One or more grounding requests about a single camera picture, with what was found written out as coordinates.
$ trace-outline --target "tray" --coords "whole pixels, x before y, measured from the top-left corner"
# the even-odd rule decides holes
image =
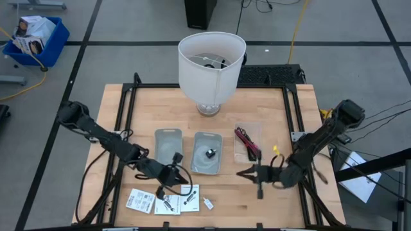
[[[176,152],[182,152],[182,131],[178,128],[157,129],[155,135],[155,159],[161,164],[173,163]]]
[[[211,159],[206,156],[206,151],[216,150],[216,155]],[[220,171],[223,150],[223,137],[219,134],[197,132],[194,135],[193,158],[191,170],[195,173],[216,175]]]

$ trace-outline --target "concrete floor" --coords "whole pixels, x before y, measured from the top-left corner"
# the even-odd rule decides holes
[[[0,2],[0,26],[12,32],[16,9],[5,2]],[[396,40],[411,41],[410,1],[378,2]],[[85,36],[96,3],[70,0],[64,12],[20,9],[19,15],[61,17],[71,32],[69,41],[78,42]],[[290,41],[303,4],[274,4],[273,12],[259,13],[252,3],[243,9],[238,35],[245,40]],[[261,10],[266,7],[259,3]],[[208,30],[235,33],[239,16],[240,1],[220,0]],[[187,28],[183,0],[103,0],[90,41],[178,41],[199,32]],[[311,0],[296,41],[390,40],[371,0]],[[80,46],[66,46],[41,87],[2,102],[10,106],[13,116],[0,130],[0,230],[16,226],[79,50]],[[411,62],[411,47],[401,47],[401,51]],[[288,52],[289,46],[248,46],[247,64],[285,64]],[[411,98],[410,83],[392,46],[296,46],[292,63],[300,64],[307,82],[314,84],[320,108],[350,98],[373,114]],[[2,60],[0,74],[24,74],[28,85],[42,78],[38,68],[14,69],[13,64],[11,59]],[[177,47],[87,46],[69,99],[85,103],[96,117],[104,85],[130,82],[136,71],[145,83],[177,83]],[[0,98],[21,89],[0,85]],[[351,148],[381,157],[409,148],[410,119],[410,114],[403,114]],[[59,129],[26,228],[70,224],[88,150],[84,138]],[[389,221],[372,211],[343,207],[349,225],[391,229]]]

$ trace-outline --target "blue plastic crate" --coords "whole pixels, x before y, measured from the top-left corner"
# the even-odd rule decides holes
[[[64,44],[66,44],[69,38],[70,32],[63,25],[62,19],[59,17],[47,17],[51,22],[56,24],[56,28],[52,32],[46,47],[39,55],[34,55],[45,67],[53,67],[60,53],[63,50]],[[40,65],[30,55],[24,54],[16,47],[12,41],[8,41],[6,47],[3,49],[3,53],[8,55],[22,65]]]

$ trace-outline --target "wooden table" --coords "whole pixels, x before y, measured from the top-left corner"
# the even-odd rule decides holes
[[[313,86],[298,85],[297,90],[305,129],[307,132],[313,132],[321,126]],[[107,130],[114,128],[120,95],[121,85],[106,85],[97,122]],[[291,94],[289,100],[297,131]],[[127,112],[123,114],[122,124],[125,124],[126,114]],[[183,166],[190,169],[194,134],[199,131],[219,133],[223,137],[221,170],[216,176],[191,173],[193,183],[200,184],[200,196],[212,201],[213,210],[208,210],[200,201],[200,212],[185,212],[180,216],[158,216],[154,215],[153,211],[151,214],[145,214],[125,207],[132,189],[155,193],[159,185],[156,180],[135,179],[136,172],[126,168],[123,172],[115,225],[117,227],[162,227],[164,221],[169,221],[171,227],[234,228],[256,227],[256,223],[262,223],[265,228],[303,228],[304,221],[296,186],[287,190],[278,190],[265,184],[264,199],[258,200],[257,185],[236,176],[236,172],[250,167],[250,164],[234,163],[233,128],[238,121],[262,123],[263,164],[269,164],[274,156],[272,151],[274,144],[278,145],[279,151],[286,157],[292,152],[281,89],[237,89],[234,96],[222,105],[220,113],[214,117],[201,116],[197,112],[195,103],[178,88],[138,89],[131,124],[134,134],[130,142],[150,149],[149,157],[154,158],[154,131],[159,128],[180,128],[183,131]],[[99,144],[91,144],[87,166],[101,151]],[[85,179],[79,210],[81,218],[86,215],[101,194],[107,159],[108,155],[105,155],[95,163]],[[318,194],[335,217],[345,223],[331,162],[317,155],[315,163],[329,182],[325,185],[315,175]],[[180,187],[176,186],[174,189],[179,191]],[[307,197],[311,223],[315,223],[312,201],[308,195]],[[109,208],[110,204],[111,200],[107,200],[106,208]],[[108,221],[108,215],[109,211],[106,211],[105,221]]]

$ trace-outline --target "black box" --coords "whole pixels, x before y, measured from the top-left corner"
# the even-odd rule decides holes
[[[217,0],[184,0],[184,4],[186,5],[187,26],[206,30]]]

